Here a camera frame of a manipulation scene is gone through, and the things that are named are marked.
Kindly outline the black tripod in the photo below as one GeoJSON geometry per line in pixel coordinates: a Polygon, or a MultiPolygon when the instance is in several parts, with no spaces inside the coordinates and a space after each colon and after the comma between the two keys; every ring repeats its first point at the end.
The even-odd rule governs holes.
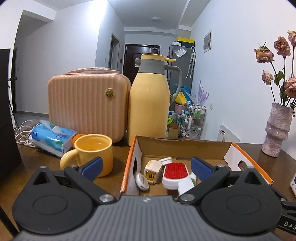
{"type": "Polygon", "coordinates": [[[13,95],[12,95],[13,93],[12,84],[15,83],[16,80],[17,80],[16,77],[11,77],[8,79],[10,116],[11,116],[14,130],[19,128],[18,122],[16,120],[16,116],[15,116],[15,111],[13,108],[13,95]]]}

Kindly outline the dried pink roses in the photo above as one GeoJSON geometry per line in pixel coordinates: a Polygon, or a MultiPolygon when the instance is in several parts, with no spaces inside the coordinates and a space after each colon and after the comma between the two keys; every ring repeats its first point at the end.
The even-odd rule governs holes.
{"type": "Polygon", "coordinates": [[[270,71],[262,71],[261,79],[269,86],[273,101],[295,110],[295,30],[289,30],[286,38],[279,36],[273,49],[264,43],[253,52],[257,63],[271,66],[270,71]]]}

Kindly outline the white ribbed bottle cap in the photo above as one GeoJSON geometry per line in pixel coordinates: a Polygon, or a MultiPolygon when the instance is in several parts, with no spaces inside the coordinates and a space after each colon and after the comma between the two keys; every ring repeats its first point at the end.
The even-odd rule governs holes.
{"type": "Polygon", "coordinates": [[[159,162],[161,162],[162,166],[166,166],[172,163],[172,158],[171,157],[162,158],[159,160],[159,162]]]}

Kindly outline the white gold charger plug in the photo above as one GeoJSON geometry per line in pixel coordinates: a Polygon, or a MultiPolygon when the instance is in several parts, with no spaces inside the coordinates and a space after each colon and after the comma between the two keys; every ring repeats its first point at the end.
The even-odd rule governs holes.
{"type": "Polygon", "coordinates": [[[151,185],[155,185],[162,170],[162,163],[157,160],[150,160],[144,168],[144,177],[151,185]]]}

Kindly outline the wall picture frame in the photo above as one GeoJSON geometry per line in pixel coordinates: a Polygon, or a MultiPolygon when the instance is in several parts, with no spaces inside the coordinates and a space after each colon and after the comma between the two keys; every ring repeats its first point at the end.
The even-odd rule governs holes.
{"type": "Polygon", "coordinates": [[[204,37],[203,49],[205,53],[212,49],[212,30],[210,30],[210,32],[204,37]]]}

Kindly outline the red white lint brush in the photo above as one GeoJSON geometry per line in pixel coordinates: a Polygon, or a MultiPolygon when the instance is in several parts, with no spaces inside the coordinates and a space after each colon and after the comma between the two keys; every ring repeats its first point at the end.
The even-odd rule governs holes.
{"type": "Polygon", "coordinates": [[[167,190],[177,191],[178,196],[194,188],[196,185],[194,181],[183,163],[170,163],[164,168],[162,185],[167,190]]]}

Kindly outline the blue tissue pack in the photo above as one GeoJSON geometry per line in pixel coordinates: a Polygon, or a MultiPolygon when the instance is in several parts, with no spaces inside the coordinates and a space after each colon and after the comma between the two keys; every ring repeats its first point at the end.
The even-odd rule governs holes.
{"type": "Polygon", "coordinates": [[[72,139],[76,134],[76,131],[56,126],[47,120],[41,120],[31,129],[32,143],[59,158],[72,148],[72,139]]]}

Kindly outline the pink textured vase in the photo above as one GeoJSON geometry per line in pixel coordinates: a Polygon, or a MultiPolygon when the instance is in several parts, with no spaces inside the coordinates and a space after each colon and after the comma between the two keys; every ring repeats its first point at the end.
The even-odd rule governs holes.
{"type": "Polygon", "coordinates": [[[282,142],[288,138],[294,113],[292,108],[275,102],[272,104],[265,127],[266,137],[261,147],[262,152],[266,155],[274,158],[279,156],[282,142]]]}

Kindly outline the white board against wall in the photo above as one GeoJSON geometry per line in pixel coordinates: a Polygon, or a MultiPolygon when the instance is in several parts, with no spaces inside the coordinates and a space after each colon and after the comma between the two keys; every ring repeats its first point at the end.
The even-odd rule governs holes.
{"type": "Polygon", "coordinates": [[[240,138],[237,137],[233,132],[231,132],[224,125],[220,125],[217,141],[219,142],[234,142],[239,143],[240,138]]]}

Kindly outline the yellow thermos jug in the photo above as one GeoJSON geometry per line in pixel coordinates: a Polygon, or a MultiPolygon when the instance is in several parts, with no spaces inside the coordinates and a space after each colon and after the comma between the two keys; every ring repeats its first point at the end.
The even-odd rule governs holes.
{"type": "Polygon", "coordinates": [[[182,70],[166,65],[175,59],[158,54],[142,54],[135,59],[138,73],[129,92],[127,142],[131,146],[135,136],[165,138],[170,104],[180,92],[183,82],[182,70]],[[170,94],[166,70],[179,74],[178,88],[170,94]]]}

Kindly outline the yellow ceramic mug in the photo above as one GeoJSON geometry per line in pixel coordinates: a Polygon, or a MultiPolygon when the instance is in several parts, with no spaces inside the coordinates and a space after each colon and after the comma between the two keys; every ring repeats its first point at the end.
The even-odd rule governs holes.
{"type": "Polygon", "coordinates": [[[101,157],[103,161],[102,172],[97,178],[108,175],[113,169],[112,139],[102,134],[88,134],[79,137],[74,142],[74,149],[66,152],[60,159],[60,169],[65,169],[73,159],[75,165],[82,166],[88,161],[101,157]]]}

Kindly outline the black paper bag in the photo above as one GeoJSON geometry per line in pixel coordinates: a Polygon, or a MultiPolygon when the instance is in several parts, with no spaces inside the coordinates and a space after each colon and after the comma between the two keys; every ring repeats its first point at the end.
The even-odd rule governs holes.
{"type": "Polygon", "coordinates": [[[0,180],[3,182],[21,163],[15,140],[8,93],[10,49],[1,49],[0,71],[0,180]]]}

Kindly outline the grey refrigerator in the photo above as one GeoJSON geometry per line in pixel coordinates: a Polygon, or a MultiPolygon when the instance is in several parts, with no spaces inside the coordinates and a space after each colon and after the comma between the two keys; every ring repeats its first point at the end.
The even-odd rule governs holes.
{"type": "MultiPolygon", "coordinates": [[[[173,42],[169,47],[169,58],[175,59],[175,62],[169,62],[168,65],[177,66],[182,70],[182,85],[189,89],[191,93],[193,78],[193,62],[191,62],[192,52],[195,51],[195,45],[187,42],[173,42]]],[[[179,74],[176,71],[168,70],[166,74],[171,93],[178,87],[179,74]]]]}

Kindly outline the metal storage trolley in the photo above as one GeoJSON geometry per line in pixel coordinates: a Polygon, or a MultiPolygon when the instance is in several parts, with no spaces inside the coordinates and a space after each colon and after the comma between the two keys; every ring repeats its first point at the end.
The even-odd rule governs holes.
{"type": "Polygon", "coordinates": [[[187,105],[181,114],[181,137],[200,140],[206,114],[204,105],[187,105]]]}

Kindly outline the pink ribbed suitcase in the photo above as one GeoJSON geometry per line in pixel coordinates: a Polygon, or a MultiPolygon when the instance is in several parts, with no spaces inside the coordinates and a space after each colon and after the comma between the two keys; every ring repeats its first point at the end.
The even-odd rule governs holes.
{"type": "Polygon", "coordinates": [[[116,70],[80,68],[48,81],[51,123],[120,141],[127,128],[130,80],[116,70]]]}

